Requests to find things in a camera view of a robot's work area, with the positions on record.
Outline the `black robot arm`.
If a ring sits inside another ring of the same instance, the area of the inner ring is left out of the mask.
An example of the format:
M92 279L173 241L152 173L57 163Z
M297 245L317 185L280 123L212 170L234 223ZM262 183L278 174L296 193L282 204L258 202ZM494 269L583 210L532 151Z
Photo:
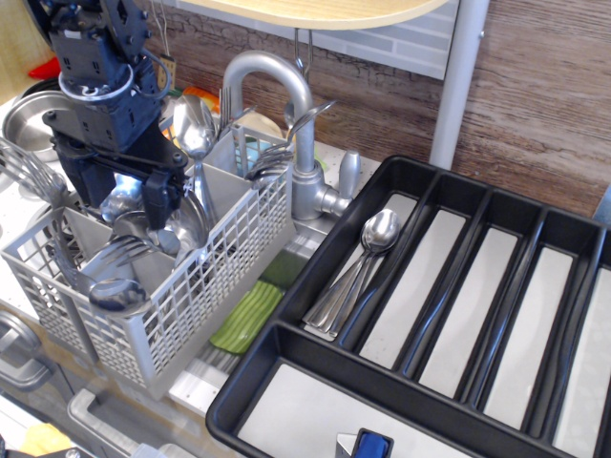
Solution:
M161 132L162 100L146 50L147 14L133 1L30 1L60 66L67 112L44 114L64 172L94 207L118 176L141 184L145 215L162 228L179 209L186 154Z

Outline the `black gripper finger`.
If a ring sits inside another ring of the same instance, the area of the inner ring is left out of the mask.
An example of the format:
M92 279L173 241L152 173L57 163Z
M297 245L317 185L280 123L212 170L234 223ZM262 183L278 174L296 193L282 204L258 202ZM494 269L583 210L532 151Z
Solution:
M163 228L180 206L182 172L153 172L144 181L141 193L150 228Z
M116 187L114 173L87 159L65 159L64 171L82 201L99 207Z

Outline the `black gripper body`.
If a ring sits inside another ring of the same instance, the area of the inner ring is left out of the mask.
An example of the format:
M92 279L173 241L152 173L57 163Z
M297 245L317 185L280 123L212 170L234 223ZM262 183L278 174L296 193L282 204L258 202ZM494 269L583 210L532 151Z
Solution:
M161 133L161 99L149 86L100 101L70 96L67 109L44 113L63 169L65 159L87 159L142 184L153 172L182 172L183 183L186 154Z

